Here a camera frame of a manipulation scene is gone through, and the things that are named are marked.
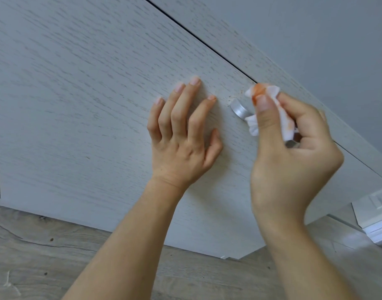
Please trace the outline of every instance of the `wood grain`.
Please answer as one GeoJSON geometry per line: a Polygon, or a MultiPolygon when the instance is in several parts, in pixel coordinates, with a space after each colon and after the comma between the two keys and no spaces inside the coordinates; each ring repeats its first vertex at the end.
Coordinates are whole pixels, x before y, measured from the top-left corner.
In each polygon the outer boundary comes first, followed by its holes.
{"type": "MultiPolygon", "coordinates": [[[[253,81],[145,0],[0,0],[0,205],[112,231],[151,174],[153,100],[194,74],[198,101],[218,96],[207,127],[224,151],[165,244],[233,258],[263,247],[249,200],[256,140],[228,107],[253,81]]],[[[343,152],[307,222],[382,188],[343,152]]]]}
{"type": "Polygon", "coordinates": [[[288,94],[324,110],[334,140],[382,176],[382,153],[269,59],[259,46],[253,46],[216,18],[203,0],[150,1],[253,80],[278,85],[288,94]]]}
{"type": "MultiPolygon", "coordinates": [[[[382,299],[382,248],[329,217],[308,225],[362,299],[382,299]]],[[[0,207],[0,300],[60,299],[109,233],[0,207]]],[[[285,299],[266,248],[222,260],[165,246],[154,300],[285,299]]]]}

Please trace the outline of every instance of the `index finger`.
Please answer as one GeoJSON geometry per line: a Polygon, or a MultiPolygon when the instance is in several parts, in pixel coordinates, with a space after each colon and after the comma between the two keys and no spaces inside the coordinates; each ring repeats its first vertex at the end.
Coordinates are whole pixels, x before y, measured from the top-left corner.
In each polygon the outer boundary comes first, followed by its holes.
{"type": "Polygon", "coordinates": [[[281,92],[278,101],[285,111],[297,122],[299,133],[304,138],[331,139],[326,122],[318,110],[281,92]]]}

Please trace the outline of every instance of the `scratch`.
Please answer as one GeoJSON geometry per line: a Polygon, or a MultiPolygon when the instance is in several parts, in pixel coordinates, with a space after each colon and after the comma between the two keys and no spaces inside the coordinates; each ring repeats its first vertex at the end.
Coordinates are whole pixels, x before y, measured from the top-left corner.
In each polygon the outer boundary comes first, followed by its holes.
{"type": "Polygon", "coordinates": [[[3,285],[4,287],[13,287],[14,290],[17,292],[18,296],[21,296],[20,291],[18,290],[17,287],[15,287],[12,283],[9,282],[9,277],[10,277],[10,270],[8,271],[8,274],[6,276],[6,283],[3,285]]]}

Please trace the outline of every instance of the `wooden floor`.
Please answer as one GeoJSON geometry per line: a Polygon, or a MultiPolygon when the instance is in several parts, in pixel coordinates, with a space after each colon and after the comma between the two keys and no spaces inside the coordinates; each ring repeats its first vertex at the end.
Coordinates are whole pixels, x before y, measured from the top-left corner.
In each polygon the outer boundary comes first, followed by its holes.
{"type": "MultiPolygon", "coordinates": [[[[382,299],[382,248],[330,217],[308,225],[363,299],[382,299]]],[[[0,299],[60,299],[109,233],[0,207],[0,299]]],[[[285,299],[266,248],[221,260],[164,247],[152,299],[285,299]]]]}

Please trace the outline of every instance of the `person's right forearm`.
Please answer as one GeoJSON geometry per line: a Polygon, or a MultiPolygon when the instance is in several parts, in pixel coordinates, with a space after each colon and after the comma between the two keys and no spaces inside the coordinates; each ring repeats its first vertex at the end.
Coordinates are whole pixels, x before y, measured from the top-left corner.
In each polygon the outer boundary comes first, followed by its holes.
{"type": "Polygon", "coordinates": [[[309,236],[303,223],[260,223],[289,300],[358,297],[309,236]]]}

